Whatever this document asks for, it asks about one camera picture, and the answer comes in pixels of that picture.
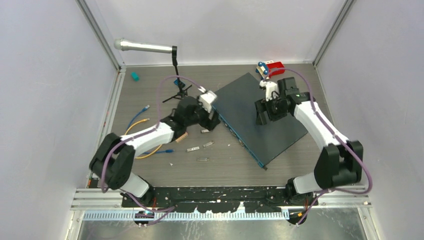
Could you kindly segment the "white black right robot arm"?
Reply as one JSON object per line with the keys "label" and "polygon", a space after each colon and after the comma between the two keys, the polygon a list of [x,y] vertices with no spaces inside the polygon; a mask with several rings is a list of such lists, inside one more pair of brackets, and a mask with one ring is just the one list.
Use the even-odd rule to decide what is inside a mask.
{"label": "white black right robot arm", "polygon": [[307,194],[334,190],[362,179],[362,144],[340,134],[322,114],[309,92],[285,97],[276,95],[269,100],[263,98],[254,106],[258,125],[291,115],[306,128],[321,151],[311,173],[287,181],[284,195],[288,203],[299,205]]}

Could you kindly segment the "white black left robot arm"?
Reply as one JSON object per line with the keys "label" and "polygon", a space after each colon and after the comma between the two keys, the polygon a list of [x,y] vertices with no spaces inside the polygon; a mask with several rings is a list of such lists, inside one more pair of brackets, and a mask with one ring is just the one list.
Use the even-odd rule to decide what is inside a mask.
{"label": "white black left robot arm", "polygon": [[211,91],[198,97],[185,97],[170,115],[149,128],[122,136],[107,134],[89,164],[89,169],[100,178],[102,192],[122,190],[134,196],[141,207],[148,207],[154,199],[151,185],[132,172],[135,157],[154,147],[182,140],[190,126],[213,130],[220,123],[213,107],[216,100]]}

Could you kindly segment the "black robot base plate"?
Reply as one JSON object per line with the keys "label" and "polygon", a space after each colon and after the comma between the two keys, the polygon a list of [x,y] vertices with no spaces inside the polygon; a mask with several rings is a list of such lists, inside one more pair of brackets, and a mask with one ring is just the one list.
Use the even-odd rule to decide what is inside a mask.
{"label": "black robot base plate", "polygon": [[305,211],[317,205],[313,193],[290,195],[280,186],[151,187],[140,198],[122,193],[122,207],[153,207],[174,213],[276,213],[281,207]]}

